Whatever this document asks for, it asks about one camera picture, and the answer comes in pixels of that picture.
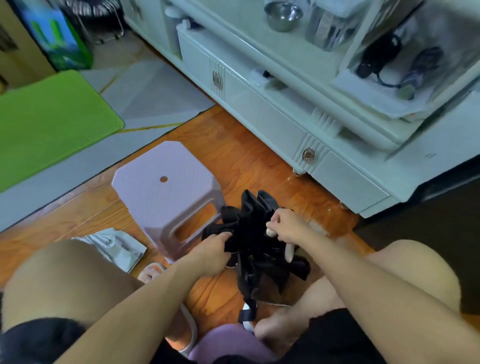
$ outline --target white lid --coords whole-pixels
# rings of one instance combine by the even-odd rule
[[[364,7],[368,0],[313,0],[313,2],[333,15],[347,18]]]
[[[165,15],[174,19],[183,19],[186,16],[186,14],[180,8],[177,8],[173,5],[165,8]]]

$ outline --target gray rug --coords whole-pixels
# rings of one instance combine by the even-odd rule
[[[120,115],[124,130],[2,192],[0,231],[214,105],[152,54],[82,75]]]

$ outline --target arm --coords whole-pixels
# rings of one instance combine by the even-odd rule
[[[429,294],[317,234],[291,210],[277,210],[267,227],[310,254],[388,363],[480,357],[478,332]]]
[[[224,247],[230,235],[224,232],[205,239],[112,308],[55,363],[150,363],[195,282],[201,276],[214,276],[225,268],[230,254],[224,252]]]

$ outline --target stainless steel bowl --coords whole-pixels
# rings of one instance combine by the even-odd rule
[[[289,32],[303,16],[302,10],[291,2],[274,1],[265,5],[267,22],[277,32]]]

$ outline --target stool seat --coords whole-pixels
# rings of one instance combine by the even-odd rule
[[[220,209],[225,206],[214,175],[180,142],[163,142],[119,168],[112,186],[135,222],[170,262],[185,254],[207,224],[220,219]],[[209,203],[217,213],[179,242],[175,231]]]

